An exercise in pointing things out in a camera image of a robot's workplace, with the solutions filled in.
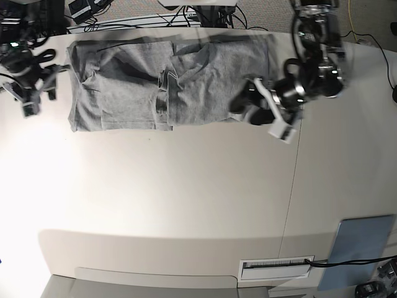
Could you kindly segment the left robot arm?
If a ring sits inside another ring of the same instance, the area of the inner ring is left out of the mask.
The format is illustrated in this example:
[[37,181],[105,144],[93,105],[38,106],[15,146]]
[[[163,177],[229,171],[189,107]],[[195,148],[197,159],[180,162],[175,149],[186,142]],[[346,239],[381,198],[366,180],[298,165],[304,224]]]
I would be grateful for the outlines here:
[[270,85],[275,109],[255,87],[256,77],[246,78],[243,90],[229,105],[232,114],[253,111],[248,120],[253,125],[273,123],[277,115],[292,125],[300,119],[305,103],[318,96],[337,97],[345,86],[346,53],[335,14],[339,1],[291,1],[290,5],[295,57],[284,61],[284,77]]

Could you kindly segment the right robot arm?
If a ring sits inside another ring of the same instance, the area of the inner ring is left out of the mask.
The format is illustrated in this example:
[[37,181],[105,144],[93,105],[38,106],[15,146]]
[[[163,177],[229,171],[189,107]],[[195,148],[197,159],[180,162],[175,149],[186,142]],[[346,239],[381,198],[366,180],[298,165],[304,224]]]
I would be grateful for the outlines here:
[[26,106],[39,105],[41,93],[56,100],[56,76],[66,71],[67,65],[43,63],[56,57],[56,50],[46,49],[38,55],[33,50],[46,44],[49,38],[64,29],[63,23],[55,23],[45,13],[8,13],[1,19],[1,66],[8,72],[3,78],[1,91],[14,96]]

